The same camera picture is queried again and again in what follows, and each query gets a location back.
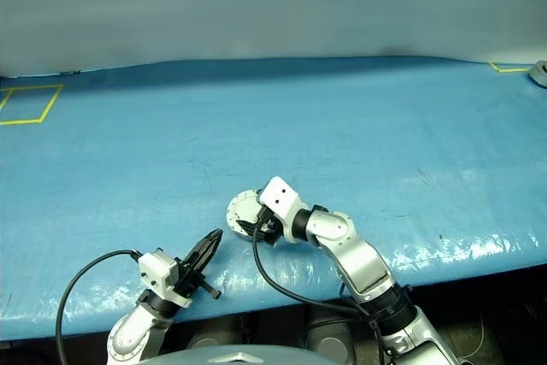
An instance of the yellow tape marking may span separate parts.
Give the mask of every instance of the yellow tape marking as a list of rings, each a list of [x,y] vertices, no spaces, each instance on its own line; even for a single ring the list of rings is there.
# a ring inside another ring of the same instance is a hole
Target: yellow tape marking
[[[498,73],[519,73],[519,72],[527,72],[530,70],[529,68],[500,68],[494,62],[488,62],[488,64],[490,64],[492,68],[496,70]]]
[[[14,89],[2,89],[3,91],[7,91],[6,93],[6,97],[3,98],[2,102],[0,103],[0,110],[3,109],[3,106],[6,105],[6,103],[8,102],[9,98],[11,97],[11,95],[13,94],[14,92]]]
[[[62,90],[62,85],[24,85],[22,87],[10,87],[10,88],[7,88],[7,89],[2,89],[2,91],[7,91],[6,93],[6,97],[2,100],[2,102],[0,102],[0,109],[3,108],[3,106],[6,105],[6,103],[8,102],[9,98],[11,97],[11,95],[15,92],[15,91],[20,91],[20,90],[37,90],[37,89],[52,89],[52,88],[56,88],[56,91],[55,93],[53,94],[53,96],[51,96],[48,104],[45,106],[45,109],[44,111],[42,112],[42,114],[39,116],[39,118],[37,119],[21,119],[21,120],[4,120],[4,121],[0,121],[0,126],[11,126],[11,125],[15,125],[15,124],[35,124],[35,123],[41,123],[42,121],[45,120],[45,117],[48,115],[48,113],[50,112],[51,110],[51,107],[53,106],[53,103],[55,102],[55,100],[57,100],[57,98],[59,97],[59,93],[61,93],[61,90]]]

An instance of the gray wall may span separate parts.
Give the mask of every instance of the gray wall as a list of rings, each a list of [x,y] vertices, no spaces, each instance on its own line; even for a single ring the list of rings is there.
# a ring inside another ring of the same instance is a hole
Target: gray wall
[[[547,57],[547,0],[1,0],[0,74],[178,59]]]

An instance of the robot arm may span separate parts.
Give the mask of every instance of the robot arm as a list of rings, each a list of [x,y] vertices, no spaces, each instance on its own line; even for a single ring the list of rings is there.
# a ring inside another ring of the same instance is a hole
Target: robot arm
[[[116,322],[110,331],[108,365],[131,365],[156,356],[174,316],[180,308],[190,307],[191,296],[198,287],[214,299],[221,295],[205,282],[202,274],[221,238],[221,230],[209,233],[183,261],[161,249],[138,259],[141,280],[148,288],[138,297],[131,314]]]
[[[351,297],[378,324],[385,352],[397,365],[459,365],[458,360],[420,308],[396,282],[378,251],[361,238],[352,219],[314,206],[310,209],[280,177],[257,193],[262,206],[246,231],[258,225],[277,227],[289,242],[308,241],[335,262]]]

